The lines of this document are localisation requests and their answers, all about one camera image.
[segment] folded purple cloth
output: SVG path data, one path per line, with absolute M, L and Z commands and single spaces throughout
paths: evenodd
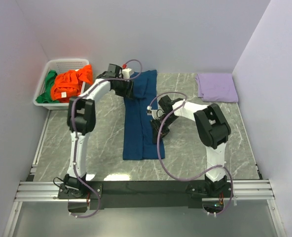
M 207 102 L 237 103 L 238 95 L 231 73 L 199 73 L 195 76 L 198 97 Z

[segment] gray marble surface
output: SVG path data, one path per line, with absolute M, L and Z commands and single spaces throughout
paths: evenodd
M 208 104 L 197 97 L 195 74 L 158 74 L 157 93 L 181 91 L 188 101 Z M 230 127 L 225 150 L 226 166 L 234 179 L 258 179 L 255 159 L 249 145 L 237 104 L 219 103 Z M 108 93 L 96 104 L 97 123 L 88 141 L 87 179 L 169 180 L 158 160 L 123 160 L 123 98 Z M 34 181 L 52 181 L 67 172 L 71 138 L 66 124 L 67 111 L 51 111 Z M 192 177 L 206 169 L 206 149 L 195 123 L 178 118 L 164 138 L 164 164 L 178 177 Z

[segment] white laundry basket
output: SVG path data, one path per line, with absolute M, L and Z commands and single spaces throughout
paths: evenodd
M 68 103 L 47 103 L 47 104 L 40 104 L 36 102 L 36 99 L 39 95 L 43 94 L 45 92 L 45 78 L 49 71 L 55 70 L 57 74 L 65 73 L 69 70 L 77 70 L 80 68 L 83 68 L 84 66 L 88 65 L 89 61 L 86 59 L 79 59 L 79 58 L 73 58 L 73 59 L 55 59 L 49 61 L 42 73 L 42 76 L 39 80 L 39 83 L 37 85 L 36 93 L 34 95 L 33 103 L 36 106 L 43 106 L 49 110 L 67 110 L 68 109 Z M 81 93 L 85 90 L 85 82 L 82 84 L 81 87 Z

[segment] blue fabric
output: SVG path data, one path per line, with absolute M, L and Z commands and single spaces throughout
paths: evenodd
M 135 99 L 124 98 L 124 160 L 158 159 L 157 145 L 152 143 L 151 116 L 146 113 L 147 106 L 156 97 L 157 70 L 147 71 L 134 79 Z M 160 141 L 160 154 L 165 157 L 164 144 Z

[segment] wall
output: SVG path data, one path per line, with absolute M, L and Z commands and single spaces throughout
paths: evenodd
M 233 75 L 255 158 L 292 237 L 292 1 L 271 1 Z
M 32 98 L 46 61 L 17 3 L 0 0 L 0 236 L 45 120 Z
M 269 0 L 17 0 L 50 59 L 232 72 Z

